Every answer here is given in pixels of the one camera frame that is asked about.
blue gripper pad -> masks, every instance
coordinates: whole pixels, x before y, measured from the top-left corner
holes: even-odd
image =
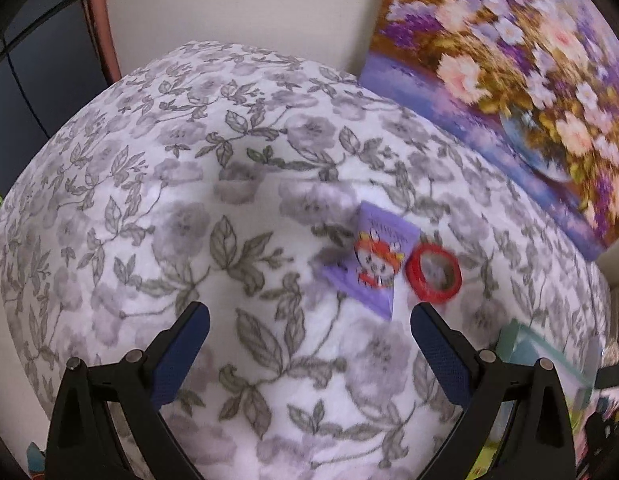
[[[412,335],[449,402],[466,410],[472,390],[469,371],[462,360],[422,307],[414,307],[411,324]]]
[[[151,400],[155,410],[174,402],[209,332],[210,311],[204,304],[199,303],[154,369]]]

red tape roll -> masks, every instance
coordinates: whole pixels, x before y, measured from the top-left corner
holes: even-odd
[[[453,273],[451,285],[443,290],[434,288],[427,282],[422,267],[422,256],[427,254],[435,255],[438,259],[444,260],[444,264],[448,264]],[[456,296],[463,283],[461,267],[456,256],[434,244],[421,244],[414,250],[405,266],[405,275],[419,299],[432,304],[445,303],[445,301]]]

cartoon character face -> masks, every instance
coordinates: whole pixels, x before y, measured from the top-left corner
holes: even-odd
[[[400,269],[405,255],[400,253],[400,244],[381,240],[378,232],[360,233],[354,245],[356,258],[361,264],[359,281],[373,288],[392,286],[394,276]]]

purple snack package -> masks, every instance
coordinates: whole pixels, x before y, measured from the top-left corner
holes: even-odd
[[[418,242],[420,229],[369,202],[362,202],[353,250],[323,275],[384,319],[392,316],[394,279]]]

floral tablecloth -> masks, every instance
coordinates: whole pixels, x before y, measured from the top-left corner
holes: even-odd
[[[459,410],[402,280],[385,322],[321,278],[361,200],[456,253],[441,311],[477,348],[517,317],[579,364],[606,333],[598,268],[480,155],[347,73],[189,43],[83,108],[0,210],[2,295],[43,407],[70,356],[117,361],[200,300],[212,331],[162,413],[208,479],[413,478]]]

